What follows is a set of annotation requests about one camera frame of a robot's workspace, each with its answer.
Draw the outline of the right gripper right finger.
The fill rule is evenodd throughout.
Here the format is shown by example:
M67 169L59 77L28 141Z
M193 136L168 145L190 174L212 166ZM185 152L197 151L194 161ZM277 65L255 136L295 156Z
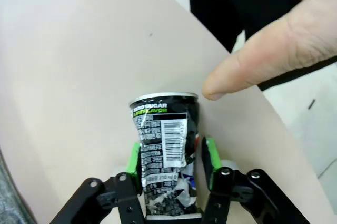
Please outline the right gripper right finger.
M212 138L202 140L202 162L210 192L202 223L226 223L231 202L240 203L256 223L308 223L265 171L242 174L223 166Z

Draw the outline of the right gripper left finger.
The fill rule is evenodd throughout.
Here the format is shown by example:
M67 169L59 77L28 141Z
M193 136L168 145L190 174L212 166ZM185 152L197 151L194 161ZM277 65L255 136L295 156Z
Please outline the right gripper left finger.
M88 178L69 198L51 223L101 223L113 208L121 223L145 223L138 199L142 194L140 144L132 147L126 171L105 182Z

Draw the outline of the person's left hand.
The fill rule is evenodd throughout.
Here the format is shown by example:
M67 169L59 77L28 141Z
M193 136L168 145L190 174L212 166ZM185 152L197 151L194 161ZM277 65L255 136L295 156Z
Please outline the person's left hand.
M301 0L225 58L204 81L202 93L218 100L334 56L336 0Z

